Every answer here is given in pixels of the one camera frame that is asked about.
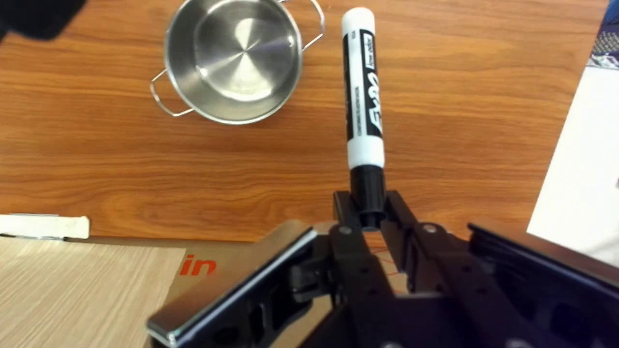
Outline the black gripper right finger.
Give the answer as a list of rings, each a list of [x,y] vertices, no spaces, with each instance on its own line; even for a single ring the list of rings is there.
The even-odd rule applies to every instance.
[[[420,222],[397,191],[387,193],[381,231],[406,274],[412,299],[437,301],[439,338],[461,348],[536,348],[548,334],[530,322],[470,253],[441,224]]]

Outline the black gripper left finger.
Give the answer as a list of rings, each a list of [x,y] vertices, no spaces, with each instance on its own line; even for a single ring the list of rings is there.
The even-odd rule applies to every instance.
[[[302,348],[404,348],[393,318],[395,293],[364,239],[364,229],[377,218],[364,216],[346,191],[337,191],[333,204],[335,224],[298,264],[300,301],[331,295],[331,311]]]

